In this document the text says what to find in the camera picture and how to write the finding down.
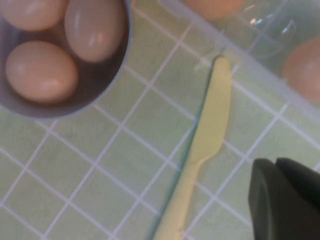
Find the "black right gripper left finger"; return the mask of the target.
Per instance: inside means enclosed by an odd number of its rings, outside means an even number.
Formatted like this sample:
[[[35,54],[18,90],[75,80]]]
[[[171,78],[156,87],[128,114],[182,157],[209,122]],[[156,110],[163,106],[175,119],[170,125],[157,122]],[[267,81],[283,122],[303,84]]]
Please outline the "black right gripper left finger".
[[[253,162],[248,203],[255,240],[306,238],[307,202],[269,159]]]

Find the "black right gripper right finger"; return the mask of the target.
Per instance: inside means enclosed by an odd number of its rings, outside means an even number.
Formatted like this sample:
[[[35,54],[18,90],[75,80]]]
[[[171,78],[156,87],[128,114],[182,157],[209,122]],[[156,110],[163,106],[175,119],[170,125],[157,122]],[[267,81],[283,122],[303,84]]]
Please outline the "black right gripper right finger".
[[[320,174],[303,164],[286,157],[276,160],[289,185],[302,203],[291,207],[292,227],[287,236],[291,240],[318,240],[320,238]]]

